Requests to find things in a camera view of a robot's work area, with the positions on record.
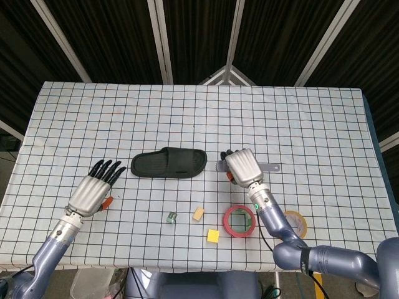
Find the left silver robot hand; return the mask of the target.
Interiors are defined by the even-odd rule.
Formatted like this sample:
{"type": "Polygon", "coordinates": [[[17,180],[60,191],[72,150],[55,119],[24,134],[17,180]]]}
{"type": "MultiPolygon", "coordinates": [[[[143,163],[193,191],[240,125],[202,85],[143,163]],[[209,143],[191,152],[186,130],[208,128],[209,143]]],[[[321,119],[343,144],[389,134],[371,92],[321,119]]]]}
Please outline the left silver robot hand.
{"type": "Polygon", "coordinates": [[[69,199],[67,209],[82,217],[90,217],[100,211],[106,195],[118,178],[127,169],[119,167],[121,161],[101,159],[90,169],[69,199]]]}

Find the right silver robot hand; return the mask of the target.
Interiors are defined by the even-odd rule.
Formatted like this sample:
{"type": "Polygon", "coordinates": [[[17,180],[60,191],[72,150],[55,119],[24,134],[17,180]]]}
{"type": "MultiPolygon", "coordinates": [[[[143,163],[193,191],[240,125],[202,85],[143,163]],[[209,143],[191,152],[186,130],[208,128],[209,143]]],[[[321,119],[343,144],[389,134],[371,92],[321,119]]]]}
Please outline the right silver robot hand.
{"type": "Polygon", "coordinates": [[[221,153],[221,160],[216,163],[216,170],[226,173],[232,184],[248,188],[263,181],[263,172],[250,149],[227,150],[221,153]]]}

